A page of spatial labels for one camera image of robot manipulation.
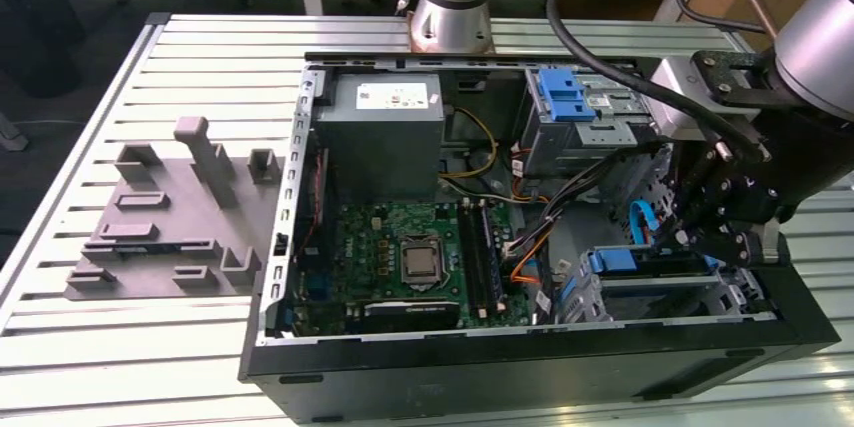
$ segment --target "floor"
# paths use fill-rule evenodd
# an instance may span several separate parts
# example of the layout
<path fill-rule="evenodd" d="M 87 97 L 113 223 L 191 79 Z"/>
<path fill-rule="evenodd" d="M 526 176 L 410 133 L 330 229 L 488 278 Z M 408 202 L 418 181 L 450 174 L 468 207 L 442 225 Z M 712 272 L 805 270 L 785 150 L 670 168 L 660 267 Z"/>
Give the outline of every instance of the floor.
<path fill-rule="evenodd" d="M 82 83 L 35 99 L 0 72 L 0 110 L 30 138 L 23 152 L 0 151 L 0 266 L 39 206 L 151 12 L 304 14 L 302 0 L 70 0 L 86 39 L 69 47 Z M 497 17 L 544 17 L 545 0 L 492 0 Z M 397 0 L 325 0 L 329 15 L 392 15 Z"/>

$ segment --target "slotted metal table surface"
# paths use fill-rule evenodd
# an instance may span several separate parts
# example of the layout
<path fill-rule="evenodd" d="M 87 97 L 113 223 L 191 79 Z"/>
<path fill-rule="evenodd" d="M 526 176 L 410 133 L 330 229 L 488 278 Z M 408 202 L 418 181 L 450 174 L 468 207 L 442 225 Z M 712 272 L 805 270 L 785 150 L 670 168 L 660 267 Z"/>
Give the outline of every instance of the slotted metal table surface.
<path fill-rule="evenodd" d="M 696 25 L 589 21 L 570 28 L 600 54 L 743 48 L 739 38 Z M 494 37 L 501 53 L 565 53 L 544 21 L 494 20 Z M 0 272 L 3 425 L 291 424 L 237 381 L 249 297 L 71 302 L 63 290 L 119 179 L 111 164 L 123 142 L 149 141 L 162 157 L 189 157 L 171 140 L 174 121 L 205 115 L 231 155 L 259 147 L 282 155 L 306 51 L 405 52 L 406 25 L 377 17 L 175 15 L 143 29 Z M 844 338 L 819 355 L 767 366 L 690 400 L 381 424 L 853 425 L 851 183 L 809 200 L 784 230 Z"/>

